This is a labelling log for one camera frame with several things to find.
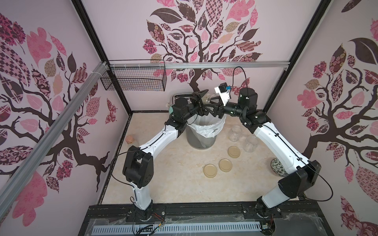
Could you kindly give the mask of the aluminium rail left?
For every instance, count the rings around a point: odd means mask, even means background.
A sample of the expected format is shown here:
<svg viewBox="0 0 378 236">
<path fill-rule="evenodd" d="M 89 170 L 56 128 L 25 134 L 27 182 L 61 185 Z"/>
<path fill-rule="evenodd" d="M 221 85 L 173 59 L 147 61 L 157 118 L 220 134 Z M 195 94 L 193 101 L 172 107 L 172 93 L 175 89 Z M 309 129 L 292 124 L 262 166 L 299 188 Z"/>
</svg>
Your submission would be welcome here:
<svg viewBox="0 0 378 236">
<path fill-rule="evenodd" d="M 87 95 L 101 75 L 108 69 L 107 63 L 99 63 L 91 72 L 83 86 L 74 95 L 63 112 L 53 122 L 49 130 L 42 139 L 36 144 L 34 149 L 25 161 L 18 167 L 14 175 L 9 179 L 1 191 L 1 218 L 3 218 L 12 206 L 17 196 L 23 190 L 27 182 L 31 179 L 40 163 L 43 161 L 52 145 L 57 141 L 64 128 L 75 115 L 79 106 L 84 102 Z"/>
</svg>

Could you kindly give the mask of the patterned ball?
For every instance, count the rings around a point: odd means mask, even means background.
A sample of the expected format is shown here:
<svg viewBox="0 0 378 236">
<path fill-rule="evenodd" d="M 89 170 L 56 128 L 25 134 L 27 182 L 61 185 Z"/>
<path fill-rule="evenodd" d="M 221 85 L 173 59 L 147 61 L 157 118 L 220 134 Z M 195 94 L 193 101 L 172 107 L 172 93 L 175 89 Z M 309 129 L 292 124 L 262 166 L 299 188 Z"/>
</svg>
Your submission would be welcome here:
<svg viewBox="0 0 378 236">
<path fill-rule="evenodd" d="M 280 176 L 280 177 L 286 177 L 288 175 L 288 173 L 286 172 L 286 170 L 284 169 L 283 165 L 281 164 L 281 162 L 279 161 L 278 158 L 274 158 L 271 163 L 271 169 L 272 171 Z"/>
</svg>

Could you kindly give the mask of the small jar pink lid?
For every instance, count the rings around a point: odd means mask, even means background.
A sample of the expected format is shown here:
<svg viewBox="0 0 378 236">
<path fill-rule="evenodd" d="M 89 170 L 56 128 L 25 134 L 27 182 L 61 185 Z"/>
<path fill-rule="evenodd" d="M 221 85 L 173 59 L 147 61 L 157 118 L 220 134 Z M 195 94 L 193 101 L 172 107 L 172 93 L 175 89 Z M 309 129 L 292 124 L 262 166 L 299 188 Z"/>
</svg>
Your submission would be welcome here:
<svg viewBox="0 0 378 236">
<path fill-rule="evenodd" d="M 127 143 L 128 145 L 131 145 L 135 142 L 135 139 L 132 135 L 128 135 L 125 137 L 125 143 Z"/>
</svg>

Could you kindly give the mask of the glass jar tan lid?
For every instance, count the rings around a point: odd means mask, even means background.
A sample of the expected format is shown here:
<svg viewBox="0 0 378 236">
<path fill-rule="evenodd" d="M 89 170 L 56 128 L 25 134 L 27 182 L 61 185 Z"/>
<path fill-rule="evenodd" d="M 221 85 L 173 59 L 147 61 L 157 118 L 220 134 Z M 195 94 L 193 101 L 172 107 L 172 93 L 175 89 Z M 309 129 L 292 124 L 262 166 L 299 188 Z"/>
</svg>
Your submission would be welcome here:
<svg viewBox="0 0 378 236">
<path fill-rule="evenodd" d="M 202 98 L 203 104 L 212 104 L 212 103 L 218 103 L 220 100 L 220 97 L 216 93 L 206 93 L 204 97 Z"/>
<path fill-rule="evenodd" d="M 240 126 L 235 125 L 231 127 L 228 131 L 228 138 L 232 142 L 237 142 L 241 138 L 243 130 Z"/>
<path fill-rule="evenodd" d="M 255 135 L 250 135 L 245 138 L 243 149 L 245 152 L 252 153 L 258 146 L 258 138 Z"/>
</svg>

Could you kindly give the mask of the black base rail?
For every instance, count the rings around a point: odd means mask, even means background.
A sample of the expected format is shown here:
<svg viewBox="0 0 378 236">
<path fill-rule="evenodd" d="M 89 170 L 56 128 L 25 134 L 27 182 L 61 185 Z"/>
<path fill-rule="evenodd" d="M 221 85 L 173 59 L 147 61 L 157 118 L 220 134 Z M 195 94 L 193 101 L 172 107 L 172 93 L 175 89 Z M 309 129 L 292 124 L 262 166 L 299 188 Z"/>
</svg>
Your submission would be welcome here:
<svg viewBox="0 0 378 236">
<path fill-rule="evenodd" d="M 332 236 L 320 207 L 312 201 L 289 201 L 273 208 L 267 218 L 255 212 L 255 202 L 153 204 L 152 216 L 142 221 L 133 205 L 90 206 L 80 236 L 94 226 L 166 223 L 259 222 L 260 232 L 199 233 L 171 236 Z"/>
</svg>

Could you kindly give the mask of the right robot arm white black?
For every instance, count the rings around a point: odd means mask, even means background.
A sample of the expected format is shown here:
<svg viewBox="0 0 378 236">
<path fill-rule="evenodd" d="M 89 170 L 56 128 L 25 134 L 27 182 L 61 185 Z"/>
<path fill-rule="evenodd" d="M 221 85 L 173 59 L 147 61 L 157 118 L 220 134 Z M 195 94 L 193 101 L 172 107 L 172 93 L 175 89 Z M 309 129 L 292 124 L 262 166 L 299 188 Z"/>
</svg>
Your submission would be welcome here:
<svg viewBox="0 0 378 236">
<path fill-rule="evenodd" d="M 242 88 L 236 103 L 231 102 L 231 87 L 222 84 L 215 88 L 217 96 L 205 100 L 204 106 L 214 117 L 223 115 L 238 117 L 242 125 L 263 141 L 281 162 L 287 176 L 265 195 L 258 198 L 255 212 L 267 218 L 271 209 L 297 198 L 313 187 L 321 176 L 321 165 L 301 154 L 278 131 L 270 118 L 257 110 L 258 94 L 252 88 Z"/>
</svg>

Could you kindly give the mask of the aluminium rail back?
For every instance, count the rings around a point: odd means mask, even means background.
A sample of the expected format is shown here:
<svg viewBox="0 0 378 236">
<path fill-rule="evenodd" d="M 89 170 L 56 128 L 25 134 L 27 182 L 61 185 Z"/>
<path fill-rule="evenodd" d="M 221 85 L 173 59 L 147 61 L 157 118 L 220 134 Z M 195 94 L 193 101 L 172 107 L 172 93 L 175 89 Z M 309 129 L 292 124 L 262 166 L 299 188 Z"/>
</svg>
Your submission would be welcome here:
<svg viewBox="0 0 378 236">
<path fill-rule="evenodd" d="M 226 62 L 226 63 L 133 63 L 111 64 L 111 69 L 222 69 L 222 68 L 288 68 L 290 62 L 285 61 L 256 61 L 256 62 Z"/>
</svg>

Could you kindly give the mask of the white trash bag liner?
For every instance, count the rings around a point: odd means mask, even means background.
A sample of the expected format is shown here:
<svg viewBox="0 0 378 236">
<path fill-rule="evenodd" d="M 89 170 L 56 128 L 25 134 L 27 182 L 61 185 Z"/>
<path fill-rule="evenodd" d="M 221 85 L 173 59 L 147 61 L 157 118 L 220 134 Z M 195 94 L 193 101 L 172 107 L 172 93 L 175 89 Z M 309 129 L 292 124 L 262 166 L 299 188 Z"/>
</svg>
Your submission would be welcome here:
<svg viewBox="0 0 378 236">
<path fill-rule="evenodd" d="M 195 115 L 187 124 L 198 138 L 215 138 L 223 129 L 227 115 L 222 118 L 214 117 L 211 114 L 206 116 Z"/>
</svg>

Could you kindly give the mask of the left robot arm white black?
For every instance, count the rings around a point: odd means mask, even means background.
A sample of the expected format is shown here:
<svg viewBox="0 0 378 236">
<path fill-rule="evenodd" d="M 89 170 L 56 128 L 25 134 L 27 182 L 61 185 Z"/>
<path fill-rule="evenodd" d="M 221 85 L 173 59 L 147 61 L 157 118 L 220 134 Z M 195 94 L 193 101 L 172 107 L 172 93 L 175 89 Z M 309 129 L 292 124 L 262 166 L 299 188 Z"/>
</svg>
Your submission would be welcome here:
<svg viewBox="0 0 378 236">
<path fill-rule="evenodd" d="M 175 95 L 172 113 L 164 123 L 164 128 L 145 144 L 139 147 L 132 145 L 124 152 L 126 158 L 122 174 L 126 181 L 120 181 L 120 183 L 132 187 L 134 214 L 142 221 L 147 221 L 152 216 L 153 201 L 148 185 L 154 175 L 155 158 L 171 142 L 180 137 L 187 128 L 190 118 L 208 114 L 203 110 L 202 101 L 207 92 L 208 90 L 205 89 Z"/>
</svg>

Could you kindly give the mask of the aluminium rail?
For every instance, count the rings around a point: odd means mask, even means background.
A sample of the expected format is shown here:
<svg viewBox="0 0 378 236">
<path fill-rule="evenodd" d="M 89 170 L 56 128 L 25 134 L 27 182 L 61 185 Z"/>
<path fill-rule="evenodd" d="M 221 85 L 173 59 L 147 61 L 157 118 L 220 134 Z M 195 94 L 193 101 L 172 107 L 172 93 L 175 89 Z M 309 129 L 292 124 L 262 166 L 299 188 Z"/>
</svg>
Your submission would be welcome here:
<svg viewBox="0 0 378 236">
<path fill-rule="evenodd" d="M 111 64 L 111 69 L 222 69 L 222 68 L 288 68 L 290 62 L 285 61 L 256 61 L 256 62 L 226 62 L 226 63 L 133 63 Z"/>
<path fill-rule="evenodd" d="M 49 130 L 42 139 L 36 144 L 34 149 L 25 161 L 18 167 L 14 175 L 9 179 L 1 191 L 1 218 L 3 218 L 12 206 L 17 196 L 23 190 L 27 182 L 31 179 L 40 163 L 43 161 L 52 145 L 57 141 L 64 128 L 75 115 L 79 106 L 84 102 L 87 95 L 101 75 L 108 69 L 107 63 L 99 63 L 91 72 L 83 86 L 74 95 L 63 112 L 53 122 Z"/>
</svg>

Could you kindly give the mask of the mint green toaster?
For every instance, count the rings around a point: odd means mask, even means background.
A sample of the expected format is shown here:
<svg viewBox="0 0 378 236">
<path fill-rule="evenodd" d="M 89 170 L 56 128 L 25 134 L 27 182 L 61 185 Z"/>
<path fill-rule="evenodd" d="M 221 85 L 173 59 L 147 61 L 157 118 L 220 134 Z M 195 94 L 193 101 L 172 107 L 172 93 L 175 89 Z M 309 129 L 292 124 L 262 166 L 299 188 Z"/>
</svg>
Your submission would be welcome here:
<svg viewBox="0 0 378 236">
<path fill-rule="evenodd" d="M 188 110 L 188 98 L 191 95 L 189 93 L 175 94 L 172 96 L 171 105 L 169 106 L 169 114 L 176 118 L 182 119 L 189 113 Z"/>
</svg>

